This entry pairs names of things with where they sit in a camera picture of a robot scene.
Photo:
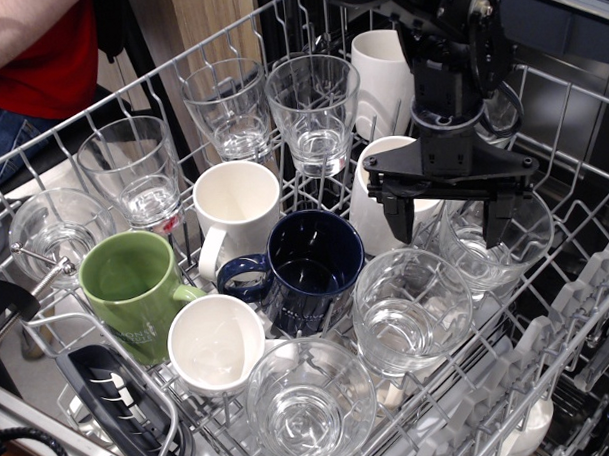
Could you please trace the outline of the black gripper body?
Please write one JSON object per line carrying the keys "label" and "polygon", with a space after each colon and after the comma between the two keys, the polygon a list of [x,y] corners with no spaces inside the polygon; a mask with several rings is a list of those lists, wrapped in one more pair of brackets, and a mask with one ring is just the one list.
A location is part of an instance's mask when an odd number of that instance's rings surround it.
{"label": "black gripper body", "polygon": [[486,121],[484,106],[459,116],[413,108],[419,136],[398,149],[367,156],[368,195],[379,203],[412,199],[491,202],[532,196],[538,163],[492,146],[476,131]]}

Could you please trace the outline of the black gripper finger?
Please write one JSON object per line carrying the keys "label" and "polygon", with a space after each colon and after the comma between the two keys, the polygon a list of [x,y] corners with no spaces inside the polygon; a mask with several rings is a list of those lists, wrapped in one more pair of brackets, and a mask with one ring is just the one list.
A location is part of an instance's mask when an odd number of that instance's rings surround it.
{"label": "black gripper finger", "polygon": [[527,177],[495,178],[490,180],[483,208],[483,238],[488,249],[501,242],[510,221],[524,199],[532,197]]}
{"label": "black gripper finger", "polygon": [[387,225],[401,243],[412,241],[415,200],[430,188],[428,181],[395,177],[379,178],[372,186],[372,196],[383,205]]}

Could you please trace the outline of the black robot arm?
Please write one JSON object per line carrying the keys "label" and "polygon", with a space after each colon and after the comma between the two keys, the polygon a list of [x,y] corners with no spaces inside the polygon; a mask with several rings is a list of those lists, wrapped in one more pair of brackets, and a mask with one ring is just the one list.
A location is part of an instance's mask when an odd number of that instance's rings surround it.
{"label": "black robot arm", "polygon": [[395,238],[412,239],[418,199],[484,204],[483,238],[498,245],[518,206],[531,197],[538,164],[477,134],[484,103],[504,89],[514,45],[501,23],[501,0],[329,0],[377,9],[395,22],[413,74],[415,142],[368,156],[368,194],[384,208]]}

